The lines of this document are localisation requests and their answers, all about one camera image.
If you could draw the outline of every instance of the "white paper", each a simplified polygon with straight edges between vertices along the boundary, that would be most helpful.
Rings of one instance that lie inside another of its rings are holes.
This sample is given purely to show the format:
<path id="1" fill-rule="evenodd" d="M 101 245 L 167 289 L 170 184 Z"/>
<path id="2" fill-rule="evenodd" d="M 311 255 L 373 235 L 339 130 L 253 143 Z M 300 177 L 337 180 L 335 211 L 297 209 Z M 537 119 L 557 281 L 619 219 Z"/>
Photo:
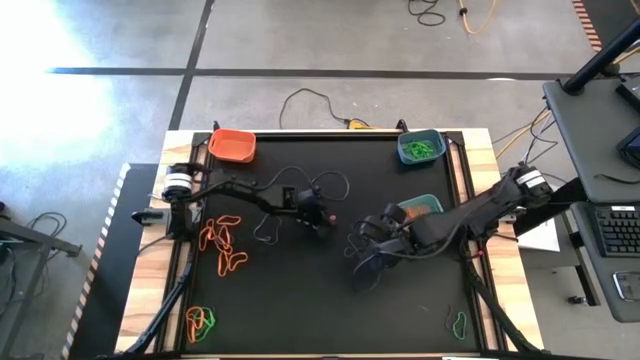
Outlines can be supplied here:
<path id="1" fill-rule="evenodd" d="M 518 246 L 524 249 L 560 252 L 554 219 L 548 220 L 537 228 L 518 236 Z"/>

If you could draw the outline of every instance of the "wooden table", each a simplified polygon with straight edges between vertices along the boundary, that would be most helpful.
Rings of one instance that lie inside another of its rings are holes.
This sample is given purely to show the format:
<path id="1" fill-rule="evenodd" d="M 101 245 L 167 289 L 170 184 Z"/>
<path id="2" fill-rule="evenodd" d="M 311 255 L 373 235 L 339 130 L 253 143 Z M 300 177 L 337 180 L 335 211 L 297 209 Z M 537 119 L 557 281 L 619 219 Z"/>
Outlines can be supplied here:
<path id="1" fill-rule="evenodd" d="M 441 130 L 461 131 L 463 133 L 465 150 L 476 193 L 486 190 L 500 179 L 498 165 L 493 153 L 493 147 L 491 146 L 491 138 L 487 129 Z M 185 130 L 167 132 L 158 167 L 158 174 L 154 184 L 154 194 L 160 194 L 162 192 L 165 172 L 168 165 L 177 162 L 187 162 L 189 160 L 193 133 L 194 131 Z M 453 146 L 452 158 L 454 159 L 456 182 L 458 183 L 458 188 L 462 189 L 460 199 L 465 201 L 467 194 L 464 191 L 464 179 L 462 177 L 457 151 L 457 147 Z M 204 159 L 204 151 L 201 151 L 201 153 L 202 158 L 199 159 L 199 161 L 203 161 Z M 151 200 L 150 206 L 154 208 L 168 207 L 166 203 L 156 199 Z M 166 227 L 164 225 L 153 225 L 145 228 L 140 246 L 144 246 L 162 236 L 165 229 Z M 507 236 L 514 236 L 513 228 L 506 224 L 500 226 L 500 233 Z M 145 251 L 144 256 L 138 258 L 133 272 L 133 279 L 131 281 L 131 288 L 129 290 L 129 297 L 127 299 L 122 324 L 120 326 L 116 351 L 126 350 L 132 345 L 160 308 L 169 269 L 172 246 L 173 243 L 171 241 L 162 241 L 150 247 Z M 181 252 L 183 257 L 181 259 L 182 263 L 184 263 L 189 245 L 184 244 L 183 246 L 185 248 L 183 248 Z M 517 243 L 511 240 L 493 237 L 488 243 L 488 253 L 500 305 L 529 342 L 538 348 L 543 348 L 542 338 L 531 302 L 529 287 Z M 166 350 L 173 348 L 173 339 L 176 335 L 177 321 L 179 321 L 179 308 L 180 302 L 176 304 L 168 319 L 168 330 L 165 339 Z M 489 347 L 496 348 L 492 317 L 482 301 L 481 311 Z M 511 343 L 509 343 L 509 347 L 515 350 Z"/>

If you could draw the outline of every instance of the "floor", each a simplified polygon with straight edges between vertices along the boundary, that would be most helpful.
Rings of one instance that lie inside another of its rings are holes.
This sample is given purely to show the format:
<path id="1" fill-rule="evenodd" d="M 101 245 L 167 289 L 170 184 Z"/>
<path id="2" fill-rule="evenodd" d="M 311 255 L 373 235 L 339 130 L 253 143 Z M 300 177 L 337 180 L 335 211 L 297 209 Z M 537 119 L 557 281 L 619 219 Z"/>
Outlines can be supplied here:
<path id="1" fill-rule="evenodd" d="M 570 0 L 502 0 L 478 36 L 462 31 L 456 1 L 442 0 L 436 9 L 447 21 L 429 28 L 417 24 L 406 5 L 40 0 L 14 2 L 12 11 L 3 11 L 0 39 L 9 56 L 0 59 L 7 70 L 0 87 L 8 94 L 0 199 L 20 223 L 43 211 L 64 213 L 69 225 L 61 237 L 84 246 L 83 256 L 50 263 L 47 291 L 35 299 L 14 355 L 58 358 L 119 169 L 124 162 L 158 161 L 167 129 L 210 129 L 214 120 L 241 129 L 277 128 L 286 96 L 309 87 L 329 95 L 338 115 L 380 127 L 403 118 L 416 128 L 487 127 L 498 138 L 543 108 L 545 80 L 577 70 L 593 55 Z M 467 6 L 474 24 L 489 7 L 481 0 Z M 192 76 L 196 68 L 226 70 Z M 259 76 L 232 69 L 255 69 Z M 410 70 L 422 78 L 291 76 L 295 72 L 278 78 L 264 69 Z M 639 71 L 640 58 L 623 69 Z M 322 100 L 308 94 L 291 101 L 283 116 L 285 128 L 339 126 Z M 555 127 L 545 135 L 561 141 Z M 499 159 L 502 170 L 522 158 L 529 139 Z M 564 146 L 535 164 L 564 179 L 575 176 Z M 639 326 L 615 323 L 604 307 L 563 303 L 567 289 L 577 286 L 575 276 L 543 270 L 528 276 L 548 349 L 638 358 L 639 345 L 626 339 L 637 339 Z M 611 346 L 595 341 L 602 337 Z"/>

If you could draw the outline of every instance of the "green rubber band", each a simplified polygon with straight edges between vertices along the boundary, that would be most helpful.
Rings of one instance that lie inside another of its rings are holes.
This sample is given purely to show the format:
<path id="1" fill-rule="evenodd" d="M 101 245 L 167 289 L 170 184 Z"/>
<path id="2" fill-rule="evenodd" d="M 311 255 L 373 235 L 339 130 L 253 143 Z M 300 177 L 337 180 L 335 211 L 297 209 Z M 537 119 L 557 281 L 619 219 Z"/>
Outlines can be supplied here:
<path id="1" fill-rule="evenodd" d="M 467 337 L 467 314 L 462 311 L 458 313 L 458 318 L 452 326 L 452 332 L 453 336 L 458 340 L 464 340 Z"/>
<path id="2" fill-rule="evenodd" d="M 209 334 L 209 331 L 211 331 L 211 329 L 213 329 L 216 325 L 216 318 L 215 316 L 213 316 L 213 310 L 211 310 L 210 308 L 203 307 L 202 311 L 205 313 L 204 319 L 203 319 L 204 326 L 198 329 L 198 331 L 196 332 L 195 342 L 200 342 L 204 340 Z M 199 314 L 200 313 L 194 316 L 194 319 L 196 321 L 200 320 Z"/>

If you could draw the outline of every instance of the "blue bowl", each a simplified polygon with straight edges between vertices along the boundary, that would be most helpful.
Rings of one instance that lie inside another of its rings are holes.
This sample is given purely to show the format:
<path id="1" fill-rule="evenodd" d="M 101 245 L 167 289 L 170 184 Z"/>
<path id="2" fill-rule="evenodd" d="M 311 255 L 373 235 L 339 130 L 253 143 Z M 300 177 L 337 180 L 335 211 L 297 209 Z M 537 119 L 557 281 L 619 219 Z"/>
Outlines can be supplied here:
<path id="1" fill-rule="evenodd" d="M 406 154 L 402 147 L 416 141 L 422 141 L 430 143 L 433 146 L 434 153 L 432 156 L 424 159 L 414 159 L 411 154 Z M 422 131 L 414 131 L 404 133 L 398 136 L 398 156 L 400 156 L 400 161 L 402 161 L 405 165 L 413 165 L 419 164 L 427 161 L 433 161 L 447 150 L 446 145 L 444 143 L 444 139 L 442 135 L 437 130 L 429 129 Z"/>

